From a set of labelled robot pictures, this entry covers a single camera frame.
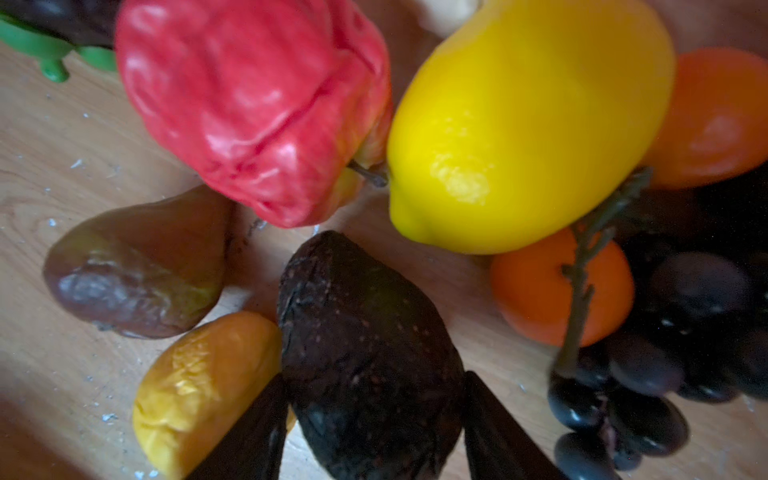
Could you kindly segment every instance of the grape bunch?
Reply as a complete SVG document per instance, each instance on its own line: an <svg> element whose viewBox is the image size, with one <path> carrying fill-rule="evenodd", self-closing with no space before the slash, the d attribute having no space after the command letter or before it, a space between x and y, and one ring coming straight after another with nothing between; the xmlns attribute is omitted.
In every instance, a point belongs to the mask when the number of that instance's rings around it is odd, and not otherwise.
<svg viewBox="0 0 768 480"><path fill-rule="evenodd" d="M623 239L630 317L579 351L573 379L551 374L551 411L573 430L554 456L571 479L616 480L683 448L690 430L668 395L768 400L768 165L695 193L705 228Z"/></svg>

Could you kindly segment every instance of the grape stem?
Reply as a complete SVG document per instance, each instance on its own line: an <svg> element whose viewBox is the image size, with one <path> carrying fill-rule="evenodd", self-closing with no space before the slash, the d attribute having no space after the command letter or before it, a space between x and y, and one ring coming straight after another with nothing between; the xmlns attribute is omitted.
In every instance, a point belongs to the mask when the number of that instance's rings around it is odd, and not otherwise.
<svg viewBox="0 0 768 480"><path fill-rule="evenodd" d="M652 174L650 167L636 170L603 203L571 225L576 238L576 255L573 265L563 266L563 275L571 281L573 289L571 313L563 346L552 364L552 371L559 376L572 379L576 374L579 345L594 295L594 285L587 285L587 264L613 240L616 228L608 227L608 224L640 196L650 184Z"/></svg>

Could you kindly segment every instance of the wood grain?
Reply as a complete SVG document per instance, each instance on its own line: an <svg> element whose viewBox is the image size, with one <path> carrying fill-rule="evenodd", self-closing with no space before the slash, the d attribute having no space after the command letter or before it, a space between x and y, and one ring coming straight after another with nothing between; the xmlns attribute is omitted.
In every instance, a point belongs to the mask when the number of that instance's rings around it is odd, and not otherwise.
<svg viewBox="0 0 768 480"><path fill-rule="evenodd" d="M399 98L437 39L396 2L361 3L389 43ZM652 3L680 50L736 45L768 55L764 0ZM119 479L136 478L135 472L149 478L152 468L131 431L131 403L171 340L125 339L77 321L53 303L40 268L46 250L77 223L179 194L199 179L148 137L115 75L76 58L67 63L71 80L52 84L31 59L0 45L0 478ZM499 316L488 259L403 239L386 207L385 192L367 190L322 228L343 231L423 288L466 368L478 372L550 455L564 432L545 400L552 349L517 336ZM229 286L208 319L243 307L273 316L280 272L312 234L268 227L247 237L252 221L250 212L238 212ZM768 404L673 400L691 423L690 444L672 458L647 459L632 479L768 478ZM327 478L299 429L287 440L281 476ZM442 477L468 479L462 443Z"/></svg>

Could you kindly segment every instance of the pear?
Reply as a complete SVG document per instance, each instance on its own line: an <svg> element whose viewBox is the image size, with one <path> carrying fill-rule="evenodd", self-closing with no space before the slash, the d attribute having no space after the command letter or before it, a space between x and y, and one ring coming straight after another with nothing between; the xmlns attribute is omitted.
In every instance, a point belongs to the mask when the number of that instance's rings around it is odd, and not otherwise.
<svg viewBox="0 0 768 480"><path fill-rule="evenodd" d="M234 205L200 186L86 220L48 251L45 283L99 329L147 339L184 333L221 295Z"/></svg>

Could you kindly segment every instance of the orange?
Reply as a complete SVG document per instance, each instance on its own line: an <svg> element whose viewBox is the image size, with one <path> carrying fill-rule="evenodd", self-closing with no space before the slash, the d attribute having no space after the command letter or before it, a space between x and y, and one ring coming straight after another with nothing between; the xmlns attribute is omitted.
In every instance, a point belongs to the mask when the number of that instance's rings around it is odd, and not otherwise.
<svg viewBox="0 0 768 480"><path fill-rule="evenodd" d="M643 164L675 190L736 177L768 158L768 61L736 48L680 55L670 109Z"/></svg>
<svg viewBox="0 0 768 480"><path fill-rule="evenodd" d="M514 252L497 255L491 265L491 286L504 318L521 335L561 346L571 311L571 283L563 265L574 262L576 239L569 229ZM610 242L588 265L594 285L581 345L615 332L634 301L634 281L621 248Z"/></svg>

